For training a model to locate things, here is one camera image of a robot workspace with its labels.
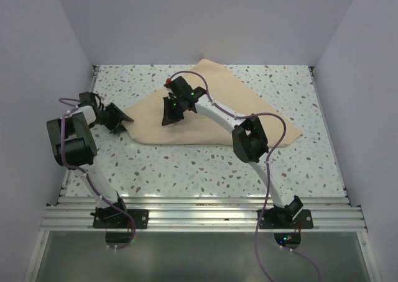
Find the beige cloth drape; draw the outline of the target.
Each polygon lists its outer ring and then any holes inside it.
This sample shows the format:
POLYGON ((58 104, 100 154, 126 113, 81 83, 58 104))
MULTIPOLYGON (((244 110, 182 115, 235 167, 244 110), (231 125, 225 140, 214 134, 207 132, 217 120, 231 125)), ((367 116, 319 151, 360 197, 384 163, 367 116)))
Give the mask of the beige cloth drape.
MULTIPOLYGON (((229 109, 244 115, 268 112, 260 120, 273 147, 282 134, 282 123, 272 117, 276 110, 261 99, 249 86, 242 83, 226 67, 203 59, 192 67, 192 73, 184 79, 195 88, 208 85, 211 97, 229 109)), ((231 134, 210 118, 192 111, 184 113, 184 118, 176 124, 162 126, 164 114, 163 98, 167 90, 158 91, 125 109, 125 114, 133 119, 124 122, 133 141, 148 145, 231 145, 231 134)))

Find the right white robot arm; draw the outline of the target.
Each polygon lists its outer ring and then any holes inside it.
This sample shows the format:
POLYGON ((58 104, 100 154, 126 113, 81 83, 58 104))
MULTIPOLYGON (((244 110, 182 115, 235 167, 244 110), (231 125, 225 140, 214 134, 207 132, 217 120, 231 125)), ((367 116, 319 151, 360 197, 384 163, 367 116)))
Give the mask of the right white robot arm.
POLYGON ((162 125, 170 125, 184 119, 184 113, 192 111, 216 122, 228 133, 233 141, 233 152, 243 163, 248 164, 266 186, 266 196, 271 197, 273 208, 269 217, 282 227, 292 227, 299 221, 303 204, 298 196, 284 193, 279 184, 271 177, 268 141, 261 120, 257 114, 245 116, 231 112, 214 99, 209 99, 203 88, 183 94, 169 94, 163 98, 164 116, 162 125))

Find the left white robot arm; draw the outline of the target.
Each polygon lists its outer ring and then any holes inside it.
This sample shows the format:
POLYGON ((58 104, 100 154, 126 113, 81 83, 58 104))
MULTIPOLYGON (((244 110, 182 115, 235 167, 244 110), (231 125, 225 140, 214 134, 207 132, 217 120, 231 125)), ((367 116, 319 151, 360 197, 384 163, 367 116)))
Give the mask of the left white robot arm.
POLYGON ((124 130, 125 122, 134 120, 115 104, 104 107, 95 103, 74 105, 62 117, 47 122, 53 156, 60 166, 77 171, 96 202, 94 217, 124 227, 129 212, 118 192, 97 166, 98 148, 91 128, 105 126, 112 134, 124 130))

